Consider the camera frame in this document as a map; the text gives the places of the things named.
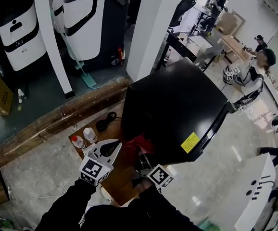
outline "black box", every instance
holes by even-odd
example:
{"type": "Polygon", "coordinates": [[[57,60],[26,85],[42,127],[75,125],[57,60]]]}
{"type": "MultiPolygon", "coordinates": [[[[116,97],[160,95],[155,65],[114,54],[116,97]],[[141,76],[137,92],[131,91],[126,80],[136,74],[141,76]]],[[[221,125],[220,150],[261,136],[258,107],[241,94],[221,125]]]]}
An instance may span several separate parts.
{"type": "Polygon", "coordinates": [[[184,58],[128,87],[122,116],[127,139],[145,132],[160,164],[195,161],[227,114],[227,98],[184,58]]]}

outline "plastic bottle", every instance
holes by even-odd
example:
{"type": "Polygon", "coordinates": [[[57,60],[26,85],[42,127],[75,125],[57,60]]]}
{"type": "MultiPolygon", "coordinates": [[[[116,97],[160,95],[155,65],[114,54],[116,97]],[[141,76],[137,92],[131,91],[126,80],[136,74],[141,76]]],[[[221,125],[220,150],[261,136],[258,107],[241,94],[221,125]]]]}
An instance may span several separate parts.
{"type": "Polygon", "coordinates": [[[79,149],[85,149],[87,147],[87,144],[80,136],[76,136],[76,135],[72,136],[71,141],[72,144],[79,149]]]}
{"type": "Polygon", "coordinates": [[[169,50],[167,51],[167,53],[166,53],[166,56],[164,56],[164,61],[165,61],[165,62],[168,61],[170,54],[171,54],[171,49],[169,49],[169,50]]]}
{"type": "Polygon", "coordinates": [[[85,128],[85,130],[83,130],[83,136],[85,136],[85,138],[91,143],[95,143],[97,141],[97,137],[96,134],[94,132],[94,130],[92,128],[85,128]]]}

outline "yellow label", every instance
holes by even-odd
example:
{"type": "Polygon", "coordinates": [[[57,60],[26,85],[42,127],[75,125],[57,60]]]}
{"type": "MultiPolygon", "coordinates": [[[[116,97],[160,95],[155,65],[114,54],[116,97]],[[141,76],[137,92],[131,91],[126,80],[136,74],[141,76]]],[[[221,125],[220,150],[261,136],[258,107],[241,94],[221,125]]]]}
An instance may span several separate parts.
{"type": "Polygon", "coordinates": [[[199,137],[197,134],[192,132],[192,134],[189,135],[189,137],[181,144],[182,148],[185,152],[189,153],[199,142],[199,137]]]}

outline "person in black shirt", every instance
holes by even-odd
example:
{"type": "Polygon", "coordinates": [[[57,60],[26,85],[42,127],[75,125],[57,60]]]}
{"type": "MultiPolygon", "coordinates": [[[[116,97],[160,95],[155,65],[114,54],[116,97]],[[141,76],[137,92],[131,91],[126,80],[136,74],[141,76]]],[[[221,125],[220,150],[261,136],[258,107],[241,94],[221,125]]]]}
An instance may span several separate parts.
{"type": "Polygon", "coordinates": [[[211,10],[213,18],[209,17],[208,19],[200,23],[200,26],[204,30],[207,29],[206,31],[210,31],[213,29],[217,17],[220,15],[221,11],[225,9],[226,2],[227,0],[213,0],[213,8],[211,10]]]}
{"type": "Polygon", "coordinates": [[[166,230],[176,227],[188,231],[202,231],[172,206],[149,179],[144,178],[135,188],[139,192],[139,198],[134,199],[128,207],[96,205],[85,214],[88,201],[96,192],[96,187],[79,179],[43,215],[36,231],[108,230],[114,227],[129,230],[153,227],[166,230]]]}
{"type": "Polygon", "coordinates": [[[251,48],[248,48],[247,51],[250,54],[256,56],[260,50],[267,48],[267,44],[264,42],[264,38],[261,35],[256,36],[254,39],[258,42],[257,48],[255,49],[255,51],[252,51],[251,48]]]}

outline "wooden ledge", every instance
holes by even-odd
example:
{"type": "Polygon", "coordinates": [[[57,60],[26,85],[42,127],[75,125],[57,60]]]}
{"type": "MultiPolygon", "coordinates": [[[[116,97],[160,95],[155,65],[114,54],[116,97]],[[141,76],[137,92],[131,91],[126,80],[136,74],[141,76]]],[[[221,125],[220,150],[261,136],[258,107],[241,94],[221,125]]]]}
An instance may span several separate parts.
{"type": "Polygon", "coordinates": [[[54,109],[0,145],[0,167],[32,150],[53,135],[121,101],[131,80],[122,77],[54,109]]]}

